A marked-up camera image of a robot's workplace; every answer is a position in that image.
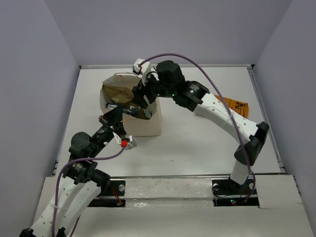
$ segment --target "beige bag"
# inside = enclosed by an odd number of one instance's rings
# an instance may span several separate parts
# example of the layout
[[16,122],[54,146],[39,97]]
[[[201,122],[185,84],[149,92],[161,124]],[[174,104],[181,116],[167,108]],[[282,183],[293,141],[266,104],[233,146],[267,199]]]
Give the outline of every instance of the beige bag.
[[[100,108],[105,114],[111,109],[106,108],[108,102],[113,101],[106,94],[106,89],[111,86],[126,87],[130,90],[138,84],[141,78],[136,75],[130,75],[130,73],[116,73],[114,76],[106,79],[102,82],[102,89],[100,90]],[[152,111],[153,115],[149,120],[135,118],[133,116],[123,114],[123,126],[128,135],[135,137],[141,136],[159,136],[161,135],[161,108],[160,102],[157,98],[156,101],[148,105],[148,111]]]

